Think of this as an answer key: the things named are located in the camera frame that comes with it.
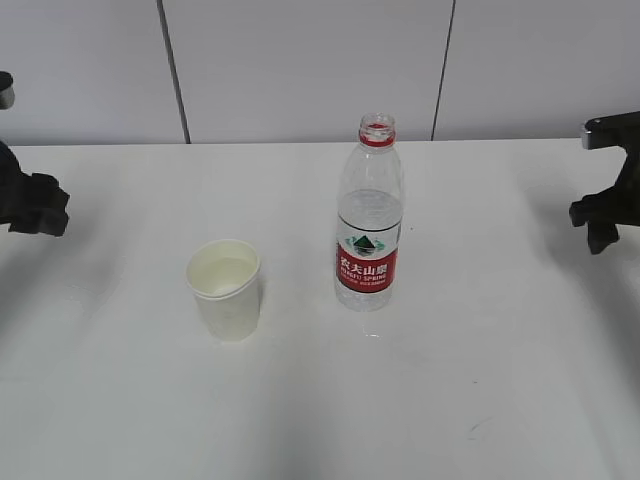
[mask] white wall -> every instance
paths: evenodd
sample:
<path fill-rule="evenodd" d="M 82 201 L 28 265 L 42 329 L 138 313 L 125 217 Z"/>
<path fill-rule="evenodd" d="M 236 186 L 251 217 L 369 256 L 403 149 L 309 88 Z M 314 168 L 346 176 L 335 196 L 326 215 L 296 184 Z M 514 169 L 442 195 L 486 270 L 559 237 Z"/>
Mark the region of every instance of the white wall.
<path fill-rule="evenodd" d="M 428 139 L 452 0 L 164 0 L 194 142 Z M 640 110 L 640 1 L 458 0 L 436 139 Z M 184 141 L 154 0 L 5 0 L 11 144 Z"/>
<path fill-rule="evenodd" d="M 575 137 L 640 110 L 640 1 L 458 0 L 436 139 Z"/>
<path fill-rule="evenodd" d="M 450 0 L 165 0 L 194 142 L 431 132 Z"/>
<path fill-rule="evenodd" d="M 3 0 L 0 70 L 11 144 L 183 141 L 153 0 Z"/>

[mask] plastic water bottle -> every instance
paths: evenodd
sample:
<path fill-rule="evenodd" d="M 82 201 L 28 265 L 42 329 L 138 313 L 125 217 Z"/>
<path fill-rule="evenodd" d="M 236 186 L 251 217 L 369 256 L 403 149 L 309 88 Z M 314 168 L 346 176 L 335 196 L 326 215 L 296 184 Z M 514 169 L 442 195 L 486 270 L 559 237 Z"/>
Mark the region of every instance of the plastic water bottle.
<path fill-rule="evenodd" d="M 391 115 L 362 117 L 359 137 L 338 195 L 335 288 L 348 308 L 368 312 L 391 298 L 404 181 Z"/>

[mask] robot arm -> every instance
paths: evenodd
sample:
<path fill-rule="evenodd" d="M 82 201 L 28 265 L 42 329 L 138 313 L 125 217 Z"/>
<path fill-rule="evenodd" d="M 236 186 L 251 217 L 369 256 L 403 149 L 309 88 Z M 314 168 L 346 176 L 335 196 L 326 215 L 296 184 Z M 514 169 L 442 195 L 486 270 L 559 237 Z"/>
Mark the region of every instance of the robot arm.
<path fill-rule="evenodd" d="M 640 112 L 589 120 L 582 145 L 587 150 L 619 146 L 627 152 L 612 187 L 585 195 L 569 209 L 574 227 L 587 224 L 587 243 L 597 255 L 620 239 L 616 224 L 640 226 Z"/>
<path fill-rule="evenodd" d="M 13 78 L 0 72 L 0 110 L 13 105 Z M 18 159 L 0 141 L 0 224 L 9 223 L 10 232 L 46 233 L 61 236 L 69 222 L 65 207 L 69 195 L 50 175 L 27 175 Z"/>

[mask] paper cup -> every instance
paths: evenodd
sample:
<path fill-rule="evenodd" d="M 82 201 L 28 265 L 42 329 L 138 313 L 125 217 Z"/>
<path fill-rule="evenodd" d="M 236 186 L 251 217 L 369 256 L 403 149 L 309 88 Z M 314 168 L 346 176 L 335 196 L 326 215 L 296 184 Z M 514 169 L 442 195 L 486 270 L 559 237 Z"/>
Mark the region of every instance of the paper cup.
<path fill-rule="evenodd" d="M 187 283 L 209 331 L 221 340 L 246 338 L 258 325 L 260 257 L 240 240 L 218 240 L 198 250 Z"/>

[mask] water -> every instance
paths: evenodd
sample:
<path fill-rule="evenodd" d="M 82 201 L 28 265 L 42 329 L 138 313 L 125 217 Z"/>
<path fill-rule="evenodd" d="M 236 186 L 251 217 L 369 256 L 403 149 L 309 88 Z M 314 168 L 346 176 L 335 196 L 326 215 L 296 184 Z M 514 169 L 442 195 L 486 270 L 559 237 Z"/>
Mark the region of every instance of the water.
<path fill-rule="evenodd" d="M 194 273 L 191 285 L 205 294 L 223 296 L 242 287 L 255 270 L 255 265 L 242 259 L 223 258 Z"/>
<path fill-rule="evenodd" d="M 356 190 L 338 204 L 338 214 L 347 223 L 364 230 L 384 230 L 402 219 L 402 203 L 379 190 Z M 359 293 L 345 287 L 335 277 L 338 300 L 352 310 L 369 312 L 382 308 L 391 298 L 393 286 L 377 293 Z"/>

